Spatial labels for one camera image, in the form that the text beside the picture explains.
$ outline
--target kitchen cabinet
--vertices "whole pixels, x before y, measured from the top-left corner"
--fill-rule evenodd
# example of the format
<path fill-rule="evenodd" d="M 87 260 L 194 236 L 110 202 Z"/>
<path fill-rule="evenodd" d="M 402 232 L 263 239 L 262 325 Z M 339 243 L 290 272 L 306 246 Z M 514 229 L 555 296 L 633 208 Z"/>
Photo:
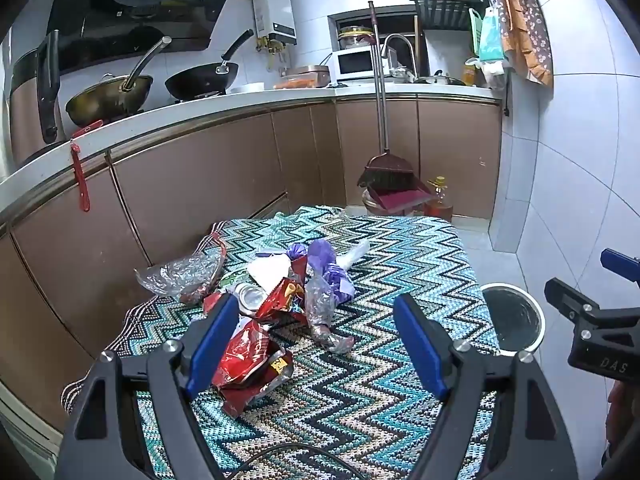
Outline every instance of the kitchen cabinet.
<path fill-rule="evenodd" d="M 0 238 L 0 288 L 0 381 L 62 432 L 66 413 L 60 393 L 81 379 L 93 360 L 42 299 L 9 235 Z"/>
<path fill-rule="evenodd" d="M 263 207 L 256 214 L 252 215 L 252 219 L 263 220 L 267 218 L 273 218 L 277 213 L 284 213 L 288 215 L 291 213 L 291 209 L 289 208 L 289 199 L 287 198 L 287 194 L 283 193 L 276 200 Z"/>
<path fill-rule="evenodd" d="M 416 101 L 388 99 L 386 110 L 391 153 L 408 160 L 417 174 L 420 158 Z M 338 102 L 337 113 L 347 204 L 362 205 L 358 179 L 370 159 L 382 152 L 376 102 Z"/>
<path fill-rule="evenodd" d="M 213 222 L 248 218 L 285 192 L 270 114 L 204 128 L 114 167 L 154 264 L 190 254 Z"/>
<path fill-rule="evenodd" d="M 336 110 L 347 205 L 362 205 L 358 179 L 371 157 L 380 154 L 376 102 L 338 102 Z"/>
<path fill-rule="evenodd" d="M 309 108 L 281 110 L 271 117 L 291 210 L 324 203 Z"/>
<path fill-rule="evenodd" d="M 30 213 L 15 239 L 50 306 L 92 355 L 120 332 L 130 308 L 150 297 L 134 269 L 146 268 L 108 170 L 86 180 L 91 211 L 73 186 Z"/>
<path fill-rule="evenodd" d="M 420 179 L 447 179 L 453 214 L 490 219 L 500 158 L 500 107 L 419 100 Z"/>
<path fill-rule="evenodd" d="M 388 100 L 389 149 L 391 153 L 408 160 L 415 174 L 420 171 L 418 148 L 418 108 L 416 99 Z"/>
<path fill-rule="evenodd" d="M 344 207 L 347 199 L 344 193 L 344 170 L 335 105 L 313 105 L 309 107 L 309 112 L 318 154 L 323 203 Z"/>

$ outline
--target wok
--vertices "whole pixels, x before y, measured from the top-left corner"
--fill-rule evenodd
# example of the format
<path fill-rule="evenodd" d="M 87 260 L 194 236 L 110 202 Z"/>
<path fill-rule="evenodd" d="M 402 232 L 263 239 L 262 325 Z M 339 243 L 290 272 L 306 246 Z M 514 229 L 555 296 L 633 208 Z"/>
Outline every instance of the wok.
<path fill-rule="evenodd" d="M 142 57 L 129 75 L 111 76 L 107 81 L 90 86 L 66 104 L 66 113 L 81 128 L 102 119 L 108 121 L 137 112 L 149 95 L 154 79 L 140 75 L 151 58 L 171 43 L 163 37 Z"/>
<path fill-rule="evenodd" d="M 215 92 L 224 94 L 238 75 L 238 65 L 229 63 L 229 60 L 253 35 L 251 29 L 246 30 L 222 55 L 220 63 L 194 66 L 172 75 L 164 82 L 169 94 L 180 101 L 190 101 L 197 96 Z"/>

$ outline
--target black frying pan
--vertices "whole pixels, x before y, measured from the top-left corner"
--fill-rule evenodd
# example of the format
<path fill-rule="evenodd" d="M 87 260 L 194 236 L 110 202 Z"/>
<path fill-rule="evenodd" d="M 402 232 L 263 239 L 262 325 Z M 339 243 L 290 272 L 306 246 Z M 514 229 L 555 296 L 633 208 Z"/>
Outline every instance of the black frying pan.
<path fill-rule="evenodd" d="M 225 93 L 238 75 L 238 65 L 228 61 L 253 35 L 254 32 L 251 29 L 244 31 L 242 36 L 235 40 L 229 50 L 222 55 L 222 63 L 194 66 L 172 75 L 164 82 L 169 94 L 180 101 L 190 101 L 203 94 Z"/>

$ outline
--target cooking oil bottle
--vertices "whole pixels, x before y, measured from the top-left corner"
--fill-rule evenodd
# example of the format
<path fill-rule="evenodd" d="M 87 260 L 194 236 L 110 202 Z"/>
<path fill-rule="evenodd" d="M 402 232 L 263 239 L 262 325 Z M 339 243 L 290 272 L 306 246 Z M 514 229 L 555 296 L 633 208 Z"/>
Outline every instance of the cooking oil bottle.
<path fill-rule="evenodd" d="M 453 205 L 451 205 L 449 199 L 445 197 L 447 186 L 444 177 L 437 176 L 433 180 L 428 181 L 428 184 L 434 187 L 435 192 L 434 197 L 425 204 L 425 215 L 443 218 L 451 222 L 453 218 Z"/>

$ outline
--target white microwave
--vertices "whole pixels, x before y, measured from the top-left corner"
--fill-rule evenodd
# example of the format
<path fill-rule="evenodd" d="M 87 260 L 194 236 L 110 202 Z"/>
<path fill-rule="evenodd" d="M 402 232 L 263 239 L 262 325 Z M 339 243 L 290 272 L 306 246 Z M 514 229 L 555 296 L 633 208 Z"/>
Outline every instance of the white microwave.
<path fill-rule="evenodd" d="M 388 49 L 388 56 L 382 59 L 382 69 L 386 77 L 389 77 L 390 69 L 398 68 L 398 54 L 392 48 Z M 370 46 L 359 46 L 338 50 L 332 55 L 329 66 L 332 81 L 344 81 L 353 79 L 372 79 L 373 62 Z"/>

